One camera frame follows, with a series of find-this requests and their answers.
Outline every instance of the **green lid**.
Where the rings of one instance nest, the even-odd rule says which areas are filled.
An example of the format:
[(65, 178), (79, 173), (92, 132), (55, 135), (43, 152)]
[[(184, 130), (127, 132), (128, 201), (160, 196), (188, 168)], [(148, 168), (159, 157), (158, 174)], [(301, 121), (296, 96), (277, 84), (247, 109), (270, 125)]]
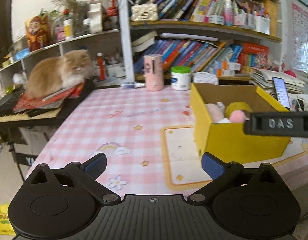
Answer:
[(191, 68), (185, 67), (185, 66), (171, 67), (171, 72), (179, 73), (179, 74), (186, 74), (186, 73), (191, 72)]

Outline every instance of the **pink cylinder container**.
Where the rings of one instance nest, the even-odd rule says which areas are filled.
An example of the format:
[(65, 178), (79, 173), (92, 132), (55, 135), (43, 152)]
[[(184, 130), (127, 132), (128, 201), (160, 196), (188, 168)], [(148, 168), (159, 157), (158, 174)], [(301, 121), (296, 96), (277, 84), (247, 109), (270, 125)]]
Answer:
[(145, 84), (149, 91), (159, 91), (164, 88), (162, 55), (144, 56)]

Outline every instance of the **white handbag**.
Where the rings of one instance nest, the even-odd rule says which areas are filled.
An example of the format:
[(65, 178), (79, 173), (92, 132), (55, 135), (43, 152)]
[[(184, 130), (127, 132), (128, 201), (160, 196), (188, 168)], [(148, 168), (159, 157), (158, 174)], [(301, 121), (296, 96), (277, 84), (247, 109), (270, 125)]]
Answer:
[(135, 5), (132, 6), (132, 21), (157, 21), (157, 4), (153, 3), (153, 0), (149, 0), (149, 4), (139, 4), (140, 0), (135, 1)]

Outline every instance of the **cat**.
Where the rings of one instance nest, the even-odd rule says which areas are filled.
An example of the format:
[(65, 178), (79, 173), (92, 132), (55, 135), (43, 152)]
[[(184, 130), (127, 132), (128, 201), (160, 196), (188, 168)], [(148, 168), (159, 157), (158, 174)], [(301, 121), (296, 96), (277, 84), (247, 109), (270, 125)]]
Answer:
[(28, 98), (43, 98), (61, 89), (83, 83), (92, 76), (93, 64), (86, 50), (72, 50), (39, 62), (28, 78)]

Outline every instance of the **smartphone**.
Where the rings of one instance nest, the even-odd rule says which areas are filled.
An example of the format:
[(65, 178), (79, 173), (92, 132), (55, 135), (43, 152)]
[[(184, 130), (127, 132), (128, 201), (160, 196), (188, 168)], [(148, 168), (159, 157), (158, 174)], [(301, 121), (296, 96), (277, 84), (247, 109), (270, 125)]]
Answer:
[(290, 100), (288, 91), (286, 90), (285, 82), (283, 78), (273, 77), (273, 84), (276, 92), (277, 100), (281, 103), (285, 108), (290, 109)]

